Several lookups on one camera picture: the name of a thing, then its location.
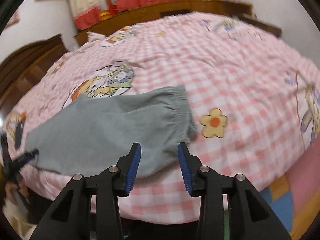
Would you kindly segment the grey pants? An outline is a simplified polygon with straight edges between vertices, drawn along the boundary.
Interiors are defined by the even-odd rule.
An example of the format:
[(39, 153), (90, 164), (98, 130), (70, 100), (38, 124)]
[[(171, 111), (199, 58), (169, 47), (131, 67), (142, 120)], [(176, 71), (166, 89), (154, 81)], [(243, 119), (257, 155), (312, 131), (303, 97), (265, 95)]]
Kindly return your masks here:
[(99, 174), (141, 146), (139, 178), (177, 160), (177, 146), (197, 135), (183, 86), (143, 94), (89, 99), (80, 96), (30, 131), (25, 150), (38, 150), (33, 165), (62, 175)]

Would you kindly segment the long wooden low cabinet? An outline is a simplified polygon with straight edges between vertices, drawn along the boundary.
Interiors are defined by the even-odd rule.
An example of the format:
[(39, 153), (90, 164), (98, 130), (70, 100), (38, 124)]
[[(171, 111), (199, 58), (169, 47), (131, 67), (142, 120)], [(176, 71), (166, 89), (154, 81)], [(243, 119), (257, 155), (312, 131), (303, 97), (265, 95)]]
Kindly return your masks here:
[(126, 10), (81, 31), (75, 36), (75, 40), (79, 46), (82, 46), (87, 42), (88, 31), (108, 36), (127, 25), (153, 21), (165, 16), (187, 14), (190, 12), (206, 12), (235, 17), (263, 29), (264, 31), (272, 33), (276, 37), (282, 36), (282, 29), (280, 27), (265, 23), (253, 17), (253, 5), (251, 4), (231, 1), (189, 0), (158, 3)]

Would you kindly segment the dark wooden headboard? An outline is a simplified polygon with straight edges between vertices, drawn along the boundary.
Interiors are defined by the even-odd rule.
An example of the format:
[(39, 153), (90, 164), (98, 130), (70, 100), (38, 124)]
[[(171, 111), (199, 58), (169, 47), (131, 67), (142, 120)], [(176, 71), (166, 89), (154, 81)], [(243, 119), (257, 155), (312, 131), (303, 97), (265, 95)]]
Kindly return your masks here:
[(13, 52), (1, 63), (1, 116), (38, 84), (48, 69), (67, 53), (60, 34)]

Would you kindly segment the pink checkered bed sheet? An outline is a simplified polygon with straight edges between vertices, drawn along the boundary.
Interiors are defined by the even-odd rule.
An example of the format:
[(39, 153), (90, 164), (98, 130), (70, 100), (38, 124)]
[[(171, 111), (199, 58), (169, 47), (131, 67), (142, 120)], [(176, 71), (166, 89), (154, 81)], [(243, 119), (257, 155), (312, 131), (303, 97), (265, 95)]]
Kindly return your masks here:
[[(197, 128), (191, 154), (226, 176), (244, 174), (290, 229), (319, 211), (319, 69), (281, 39), (228, 17), (194, 12), (126, 26), (66, 53), (2, 120), (9, 152), (80, 96), (89, 99), (183, 86)], [(17, 124), (24, 122), (15, 150)], [(53, 200), (72, 175), (26, 165), (26, 185)], [(155, 224), (199, 217), (178, 159), (137, 176), (120, 215)]]

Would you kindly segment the yellow toy on cabinet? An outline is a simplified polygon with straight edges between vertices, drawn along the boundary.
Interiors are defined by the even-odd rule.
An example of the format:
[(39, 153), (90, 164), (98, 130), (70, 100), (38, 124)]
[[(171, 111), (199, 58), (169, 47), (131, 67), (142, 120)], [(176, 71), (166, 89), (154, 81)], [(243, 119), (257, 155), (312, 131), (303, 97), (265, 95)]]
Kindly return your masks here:
[(99, 12), (99, 21), (105, 21), (109, 18), (112, 18), (114, 15), (115, 13), (113, 11), (102, 10), (101, 12)]

